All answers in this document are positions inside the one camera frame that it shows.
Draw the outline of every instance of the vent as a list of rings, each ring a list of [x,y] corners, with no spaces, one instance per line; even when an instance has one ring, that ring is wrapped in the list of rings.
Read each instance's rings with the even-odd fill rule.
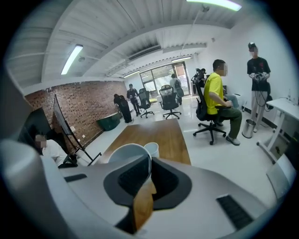
[[[237,230],[253,222],[251,216],[230,195],[219,197],[216,200]]]
[[[135,60],[135,59],[137,59],[137,58],[139,58],[139,57],[145,56],[145,55],[147,55],[147,54],[149,54],[149,53],[152,53],[152,52],[155,52],[155,51],[159,51],[159,50],[161,50],[161,46],[159,46],[159,45],[157,45],[157,46],[153,46],[153,47],[144,49],[144,50],[142,50],[142,51],[139,51],[139,52],[137,52],[137,53],[131,55],[128,59],[129,59],[130,61],[133,61],[133,60]]]

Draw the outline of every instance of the ceiling light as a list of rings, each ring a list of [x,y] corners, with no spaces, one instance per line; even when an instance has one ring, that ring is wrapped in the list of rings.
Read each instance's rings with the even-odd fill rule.
[[[229,8],[234,11],[239,11],[242,6],[235,3],[231,2],[229,0],[187,0],[187,2],[202,2],[202,3],[209,3],[209,4],[214,4],[222,7]]]
[[[183,61],[183,60],[186,60],[186,59],[190,59],[191,56],[188,56],[188,57],[184,57],[184,58],[179,58],[179,59],[176,59],[176,60],[172,60],[172,62],[179,62],[179,61]]]
[[[76,59],[77,55],[80,53],[80,51],[83,49],[82,45],[76,45],[75,49],[71,53],[69,59],[66,61],[64,68],[61,72],[61,75],[65,75],[68,71],[69,68],[71,67],[73,61]]]
[[[127,77],[129,77],[129,76],[132,76],[132,75],[134,75],[135,73],[138,73],[138,72],[140,72],[140,70],[135,71],[135,72],[133,72],[133,73],[131,73],[131,74],[128,74],[128,75],[124,76],[124,78],[127,78]]]

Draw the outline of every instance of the metal trash can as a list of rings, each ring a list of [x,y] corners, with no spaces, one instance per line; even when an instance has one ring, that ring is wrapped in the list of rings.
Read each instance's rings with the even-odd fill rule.
[[[242,131],[242,135],[247,138],[247,139],[250,139],[252,138],[252,135],[253,135],[253,130],[254,130],[254,127],[256,126],[256,122],[254,122],[253,120],[251,119],[247,119],[246,120],[246,123],[245,123],[245,126],[244,126],[244,129]]]

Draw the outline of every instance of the man in yellow shirt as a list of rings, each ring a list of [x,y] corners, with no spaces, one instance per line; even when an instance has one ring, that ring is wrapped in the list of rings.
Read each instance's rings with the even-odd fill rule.
[[[206,80],[204,98],[207,105],[208,114],[217,114],[218,110],[216,105],[223,105],[226,107],[232,107],[231,101],[223,100],[223,86],[221,76],[226,76],[227,66],[223,60],[215,60],[213,63],[213,73]],[[224,120],[230,120],[230,132],[226,139],[233,145],[240,145],[240,141],[237,140],[238,133],[240,131],[242,113],[238,109],[229,108],[223,109],[220,115],[220,122]]]

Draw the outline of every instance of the hand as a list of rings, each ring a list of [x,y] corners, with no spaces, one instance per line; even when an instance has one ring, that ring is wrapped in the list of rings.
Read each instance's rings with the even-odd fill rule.
[[[233,107],[233,102],[231,102],[230,100],[225,102],[225,106],[226,107]]]

